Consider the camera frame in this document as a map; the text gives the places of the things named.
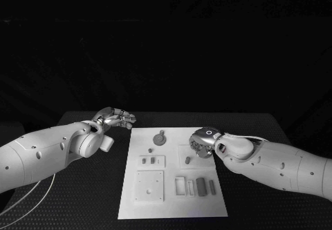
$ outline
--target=white cable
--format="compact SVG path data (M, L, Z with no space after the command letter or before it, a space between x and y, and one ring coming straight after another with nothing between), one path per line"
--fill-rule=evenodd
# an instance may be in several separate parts
M269 141L269 140L266 140L265 138L259 138L259 137L253 137L253 136L239 136L239 135L233 135L233 134L230 134L230 133L226 133L226 136L239 137L239 138L254 138L254 139L259 139L259 140Z
M49 193L49 191L51 191L52 185L54 185L54 179L52 179L52 183L51 183L49 189L48 189L48 191L47 191L47 194L45 194L42 200L39 201L39 203L36 204L36 206L34 207L34 209L26 213L26 215L35 210L35 208L36 208L36 207L39 206L39 204L42 203L42 201L44 201L44 199L45 199L45 197L47 197L47 195L48 195L48 193ZM21 219L24 219L24 218L26 217L26 215L25 215L24 217L21 217L13 223L11 223L11 224L6 225L5 227L2 227L0 229L8 228L8 227L9 227L12 224L15 224Z
M6 209L6 211L3 211L0 213L0 216L19 204L19 202L28 197L28 195L32 193L34 189L36 188L36 186L39 185L41 181L36 183L35 187L32 188L32 190L29 191L29 193L22 197L22 199L15 203L15 205L12 205L11 208Z

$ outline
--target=small cylinder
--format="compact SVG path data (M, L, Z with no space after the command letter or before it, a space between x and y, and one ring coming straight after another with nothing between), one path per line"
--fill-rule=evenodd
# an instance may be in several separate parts
M214 185L214 181L210 180L210 188L211 188L211 194L215 195L217 194L217 190L215 190L215 185Z
M187 164L190 164L190 162L191 162L191 158L190 158L190 157L187 157L187 159L185 159L185 163L187 163Z
M197 179L197 186L198 186L200 196L207 196L208 191L207 191L207 186L205 186L205 179L202 177Z

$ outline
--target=dark backdrop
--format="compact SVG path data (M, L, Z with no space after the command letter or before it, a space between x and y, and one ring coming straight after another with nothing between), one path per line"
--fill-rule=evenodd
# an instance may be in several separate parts
M2 7L0 120L26 132L68 110L272 113L292 143L330 156L331 5Z

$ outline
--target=white platform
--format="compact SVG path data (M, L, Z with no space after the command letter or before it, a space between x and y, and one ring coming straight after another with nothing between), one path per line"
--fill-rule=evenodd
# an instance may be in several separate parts
M200 158L190 148L190 137L200 128L132 129L119 219L228 216L214 158ZM165 131L166 143L156 146L153 137L161 130ZM155 166L151 164L151 157L155 157ZM175 195L177 177L185 177L187 196ZM204 197L198 196L200 177L205 179L208 190L208 196ZM190 196L188 180L194 181L195 196ZM211 194L210 180L214 180L217 195Z

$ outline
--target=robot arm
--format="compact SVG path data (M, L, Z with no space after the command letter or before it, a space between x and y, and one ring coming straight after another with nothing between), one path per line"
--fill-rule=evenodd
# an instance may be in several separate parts
M0 193L47 179L99 149L109 152L114 140L106 129L132 129L130 122L135 115L107 107L91 121L47 128L9 142L0 147Z
M263 140L221 135L202 128L191 137L191 146L202 158L215 151L227 168L267 186L332 200L332 160L306 151Z

